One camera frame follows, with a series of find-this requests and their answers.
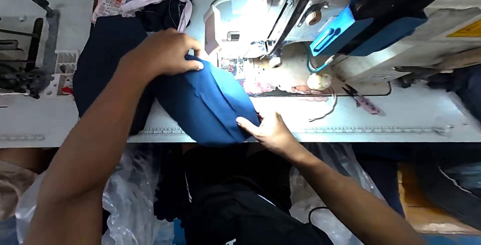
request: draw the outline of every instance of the ruler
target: ruler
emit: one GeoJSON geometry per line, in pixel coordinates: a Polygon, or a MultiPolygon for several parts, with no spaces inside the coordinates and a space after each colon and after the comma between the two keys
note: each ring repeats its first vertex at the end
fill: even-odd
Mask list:
{"type": "MultiPolygon", "coordinates": [[[[307,129],[294,129],[292,133],[436,133],[447,132],[453,127],[319,127],[307,129]]],[[[146,128],[138,133],[139,136],[187,136],[179,127],[171,128],[146,128]]]]}
{"type": "Polygon", "coordinates": [[[0,141],[43,141],[43,134],[0,134],[0,141]]]}

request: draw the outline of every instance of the dark navy fabric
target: dark navy fabric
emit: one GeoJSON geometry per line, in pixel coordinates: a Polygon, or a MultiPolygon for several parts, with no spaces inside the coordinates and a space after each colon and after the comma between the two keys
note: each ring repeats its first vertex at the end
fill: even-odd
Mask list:
{"type": "MultiPolygon", "coordinates": [[[[79,117],[84,115],[110,81],[120,58],[146,37],[147,33],[137,18],[123,18],[118,15],[97,19],[87,44],[78,58],[73,79],[75,105],[79,117]]],[[[154,92],[155,87],[152,84],[144,91],[129,135],[135,135],[144,129],[154,100],[154,92]]]]}
{"type": "MultiPolygon", "coordinates": [[[[75,104],[80,116],[110,81],[120,58],[146,37],[137,18],[112,16],[97,20],[74,75],[75,104]]],[[[160,76],[151,82],[139,101],[129,135],[145,127],[157,97],[167,113],[198,143],[224,146],[243,142],[249,135],[238,127],[236,118],[243,116],[259,125],[252,102],[231,73],[202,62],[204,69],[200,71],[160,76]]]]}
{"type": "Polygon", "coordinates": [[[198,143],[225,146],[249,137],[236,123],[238,116],[259,126],[249,96],[234,76],[211,63],[199,60],[204,69],[157,78],[155,97],[179,126],[198,143]]]}

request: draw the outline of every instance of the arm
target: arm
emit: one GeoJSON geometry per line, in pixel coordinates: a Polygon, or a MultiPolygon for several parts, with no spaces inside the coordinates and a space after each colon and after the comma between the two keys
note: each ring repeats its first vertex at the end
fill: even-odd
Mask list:
{"type": "Polygon", "coordinates": [[[364,244],[424,244],[418,233],[388,205],[299,144],[279,113],[261,116],[260,127],[243,117],[237,123],[267,149],[290,161],[329,210],[364,244]]]}
{"type": "Polygon", "coordinates": [[[199,70],[186,61],[199,42],[173,29],[126,54],[102,93],[69,133],[40,186],[26,244],[100,244],[102,192],[125,148],[145,86],[157,75],[199,70]]]}

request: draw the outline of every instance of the yellow warning sticker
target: yellow warning sticker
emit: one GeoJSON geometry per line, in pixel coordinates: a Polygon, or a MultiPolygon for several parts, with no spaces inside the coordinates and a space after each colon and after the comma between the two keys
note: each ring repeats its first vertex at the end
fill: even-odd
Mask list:
{"type": "Polygon", "coordinates": [[[448,38],[481,38],[481,20],[472,23],[450,35],[448,38]]]}

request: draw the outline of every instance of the person's left hand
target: person's left hand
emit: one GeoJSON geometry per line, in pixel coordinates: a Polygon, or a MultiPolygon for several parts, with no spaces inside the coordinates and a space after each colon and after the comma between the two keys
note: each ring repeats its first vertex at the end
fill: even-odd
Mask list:
{"type": "Polygon", "coordinates": [[[185,60],[184,56],[190,49],[198,57],[201,52],[200,42],[170,28],[148,36],[129,51],[120,60],[117,70],[148,83],[158,75],[175,75],[203,69],[201,62],[185,60]]]}

